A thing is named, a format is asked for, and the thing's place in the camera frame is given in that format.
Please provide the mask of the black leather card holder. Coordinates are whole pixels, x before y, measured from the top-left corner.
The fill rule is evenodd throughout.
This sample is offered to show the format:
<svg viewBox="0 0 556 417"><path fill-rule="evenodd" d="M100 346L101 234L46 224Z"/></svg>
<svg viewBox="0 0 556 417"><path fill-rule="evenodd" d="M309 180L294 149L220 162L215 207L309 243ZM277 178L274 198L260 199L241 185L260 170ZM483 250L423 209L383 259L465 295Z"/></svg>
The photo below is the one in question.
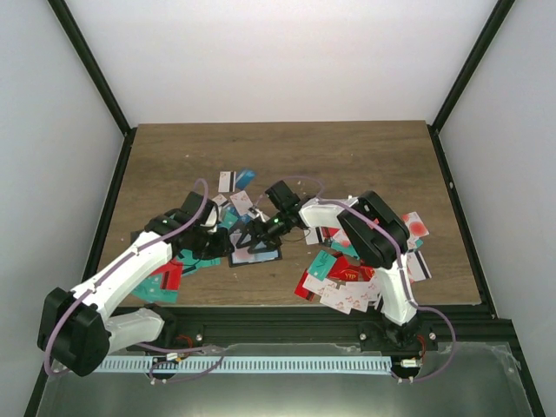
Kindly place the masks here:
<svg viewBox="0 0 556 417"><path fill-rule="evenodd" d="M230 242L234 247L234 251L228 255L228 265L231 268L240 266L249 266L268 261L279 261L282 259L281 250L268 249L263 243L255 246L254 253L250 253L248 248L237 248L236 243L241 237L240 233L230 235Z"/></svg>

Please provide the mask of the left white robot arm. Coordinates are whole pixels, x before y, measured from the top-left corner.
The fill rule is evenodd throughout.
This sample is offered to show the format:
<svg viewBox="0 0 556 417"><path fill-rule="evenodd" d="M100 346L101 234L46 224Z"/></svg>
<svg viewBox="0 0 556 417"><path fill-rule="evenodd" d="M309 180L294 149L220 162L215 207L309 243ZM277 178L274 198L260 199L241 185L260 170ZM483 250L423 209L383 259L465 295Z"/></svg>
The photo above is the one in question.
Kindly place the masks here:
<svg viewBox="0 0 556 417"><path fill-rule="evenodd" d="M149 304L129 314L114 312L140 283L183 250L198 260L228 255L228 232L218 223L218 205L190 192L180 208L152 218L100 272L69 291L53 289L44 300L37 338L46 373L56 375L51 364L57 361L86 376L109 354L135 345L171 349L177 341L176 319L163 308Z"/></svg>

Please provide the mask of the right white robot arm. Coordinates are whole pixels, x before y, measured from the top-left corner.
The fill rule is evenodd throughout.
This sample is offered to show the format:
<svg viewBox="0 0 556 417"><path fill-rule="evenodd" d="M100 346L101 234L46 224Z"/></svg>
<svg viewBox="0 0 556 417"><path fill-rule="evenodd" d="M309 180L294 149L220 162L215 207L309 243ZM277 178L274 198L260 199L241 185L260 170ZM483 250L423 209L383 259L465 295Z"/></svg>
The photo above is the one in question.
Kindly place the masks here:
<svg viewBox="0 0 556 417"><path fill-rule="evenodd" d="M277 213L249 222L235 246L253 254L260 244L279 248L281 238L293 228L342 230L360 261L375 271L388 344L398 350L409 348L417 339L420 322L407 272L410 234L401 218L373 191L346 200L325 200L318 195L300 198L279 181L266 190L266 196Z"/></svg>

